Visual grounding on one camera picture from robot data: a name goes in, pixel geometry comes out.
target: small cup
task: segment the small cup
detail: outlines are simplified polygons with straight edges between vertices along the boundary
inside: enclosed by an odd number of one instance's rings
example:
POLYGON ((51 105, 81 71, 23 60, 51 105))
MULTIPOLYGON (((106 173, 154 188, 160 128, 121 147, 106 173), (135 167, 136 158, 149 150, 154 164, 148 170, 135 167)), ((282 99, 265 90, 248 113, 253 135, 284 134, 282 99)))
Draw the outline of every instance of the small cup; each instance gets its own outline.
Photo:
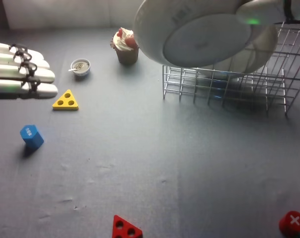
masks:
POLYGON ((74 60, 71 64, 71 69, 76 68, 76 67, 81 67, 81 64, 82 64, 82 68, 80 68, 76 71, 73 71, 73 73, 77 76, 87 75, 91 70, 91 62, 89 62, 87 59, 74 60))

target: cupcake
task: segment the cupcake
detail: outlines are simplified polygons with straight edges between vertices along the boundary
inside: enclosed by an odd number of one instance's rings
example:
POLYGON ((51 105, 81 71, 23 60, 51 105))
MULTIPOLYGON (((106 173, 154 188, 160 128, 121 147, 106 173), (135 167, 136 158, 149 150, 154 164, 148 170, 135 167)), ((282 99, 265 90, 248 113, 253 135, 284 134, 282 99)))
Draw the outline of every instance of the cupcake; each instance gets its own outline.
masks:
POLYGON ((132 65, 137 62, 139 47, 133 31, 120 28, 113 36, 110 46, 116 51, 120 63, 132 65))

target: red cylinder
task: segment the red cylinder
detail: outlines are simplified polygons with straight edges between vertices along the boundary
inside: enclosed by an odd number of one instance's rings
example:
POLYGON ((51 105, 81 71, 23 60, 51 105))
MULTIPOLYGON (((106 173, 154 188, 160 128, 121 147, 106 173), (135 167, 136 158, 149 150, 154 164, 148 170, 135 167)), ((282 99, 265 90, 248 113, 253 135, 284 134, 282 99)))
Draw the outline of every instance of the red cylinder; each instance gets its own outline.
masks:
POLYGON ((300 233, 300 213, 288 212, 279 222, 279 228, 283 235, 288 238, 295 237, 300 233))

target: yellow triangle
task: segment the yellow triangle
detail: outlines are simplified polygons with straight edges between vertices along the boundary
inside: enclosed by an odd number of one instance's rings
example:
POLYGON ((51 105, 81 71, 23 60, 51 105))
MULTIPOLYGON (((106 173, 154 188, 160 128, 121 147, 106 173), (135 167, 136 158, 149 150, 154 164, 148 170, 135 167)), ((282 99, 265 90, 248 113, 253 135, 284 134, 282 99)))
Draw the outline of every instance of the yellow triangle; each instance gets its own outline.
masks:
POLYGON ((77 105, 77 102, 69 89, 52 105, 52 107, 53 110, 59 111, 79 110, 79 105, 77 105))

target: small bowl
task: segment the small bowl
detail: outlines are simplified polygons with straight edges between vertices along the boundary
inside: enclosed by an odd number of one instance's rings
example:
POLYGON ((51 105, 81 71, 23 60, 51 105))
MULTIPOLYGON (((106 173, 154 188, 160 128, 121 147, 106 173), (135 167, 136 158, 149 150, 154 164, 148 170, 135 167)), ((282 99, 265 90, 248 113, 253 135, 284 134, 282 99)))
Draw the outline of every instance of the small bowl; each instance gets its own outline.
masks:
POLYGON ((78 63, 81 63, 81 62, 85 62, 85 63, 87 63, 89 66, 88 66, 88 68, 86 68, 86 69, 79 69, 79 70, 77 70, 77 71, 73 71, 73 73, 75 74, 75 75, 77 75, 77 76, 85 76, 86 74, 88 74, 90 71, 91 71, 91 62, 89 62, 87 59, 76 59, 76 60, 74 60, 73 62, 72 62, 72 64, 71 64, 71 69, 72 68, 75 68, 76 67, 76 65, 78 64, 78 63))

